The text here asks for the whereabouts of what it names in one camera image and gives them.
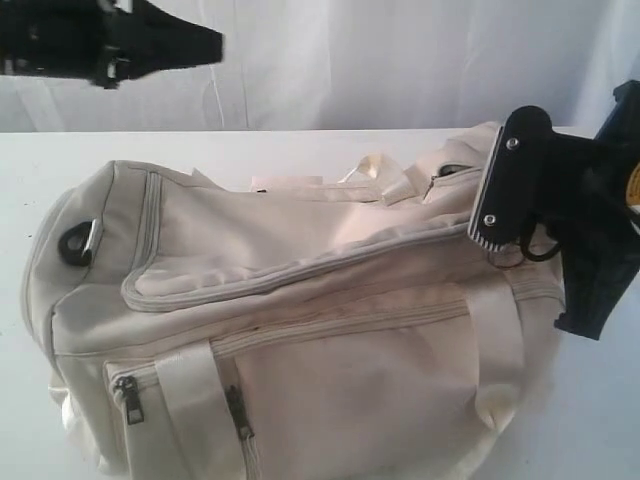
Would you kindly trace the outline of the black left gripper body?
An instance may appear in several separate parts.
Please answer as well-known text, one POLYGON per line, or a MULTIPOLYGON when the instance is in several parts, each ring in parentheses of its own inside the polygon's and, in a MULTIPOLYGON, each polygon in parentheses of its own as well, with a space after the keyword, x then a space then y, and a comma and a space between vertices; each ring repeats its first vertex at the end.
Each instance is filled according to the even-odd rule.
POLYGON ((1 75, 84 80, 107 90, 133 78, 115 27, 118 1, 3 1, 1 75))

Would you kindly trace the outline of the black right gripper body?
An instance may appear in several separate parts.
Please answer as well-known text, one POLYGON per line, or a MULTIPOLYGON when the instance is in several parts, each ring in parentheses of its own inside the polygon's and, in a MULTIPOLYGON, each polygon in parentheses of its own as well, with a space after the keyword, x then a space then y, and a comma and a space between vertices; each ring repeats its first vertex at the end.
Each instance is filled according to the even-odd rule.
POLYGON ((565 310, 557 329, 597 340, 639 271, 639 85, 613 91, 595 138, 553 133, 519 239, 523 256, 560 256, 565 310))

